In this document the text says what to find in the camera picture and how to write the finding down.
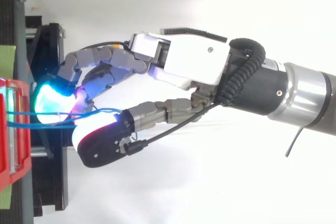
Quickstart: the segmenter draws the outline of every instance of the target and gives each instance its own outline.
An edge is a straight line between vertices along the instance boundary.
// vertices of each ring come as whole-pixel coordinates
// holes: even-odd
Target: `blue light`
[[[76,98],[72,94],[65,96],[54,90],[48,82],[40,88],[35,102],[36,113],[65,112],[70,113],[76,104]],[[41,123],[57,123],[64,121],[68,115],[37,115]]]

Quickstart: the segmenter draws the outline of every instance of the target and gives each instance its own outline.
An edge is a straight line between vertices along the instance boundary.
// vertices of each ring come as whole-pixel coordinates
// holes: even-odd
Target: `red container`
[[[7,110],[29,112],[29,86],[26,83],[0,78],[0,191],[32,167],[30,130],[7,127],[7,120],[29,123],[29,115],[7,115]]]

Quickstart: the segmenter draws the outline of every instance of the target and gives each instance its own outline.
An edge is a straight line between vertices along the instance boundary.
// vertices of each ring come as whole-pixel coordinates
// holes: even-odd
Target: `white wall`
[[[26,13],[61,23],[65,51],[136,31],[190,26],[259,41],[267,57],[336,74],[335,0],[28,0]],[[96,99],[129,108],[189,93],[147,76]],[[141,132],[150,137],[160,124]],[[85,168],[69,151],[69,206],[36,223],[336,223],[336,139],[232,109],[108,166]]]

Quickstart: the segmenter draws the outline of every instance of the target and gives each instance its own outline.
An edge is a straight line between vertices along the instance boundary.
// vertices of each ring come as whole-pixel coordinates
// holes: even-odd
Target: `cable connector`
[[[131,156],[148,146],[147,140],[139,140],[129,144],[124,144],[127,155]]]

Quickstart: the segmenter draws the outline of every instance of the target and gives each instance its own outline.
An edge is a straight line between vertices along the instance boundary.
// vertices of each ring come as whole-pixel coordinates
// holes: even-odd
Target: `red object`
[[[5,80],[0,78],[0,191],[23,177],[32,167],[30,156],[30,130],[14,129],[15,172],[10,174],[11,162],[9,152],[9,137],[7,135],[7,106],[10,97],[7,93],[13,92],[14,111],[29,112],[29,86],[22,81]],[[29,115],[15,115],[14,121],[29,123]]]

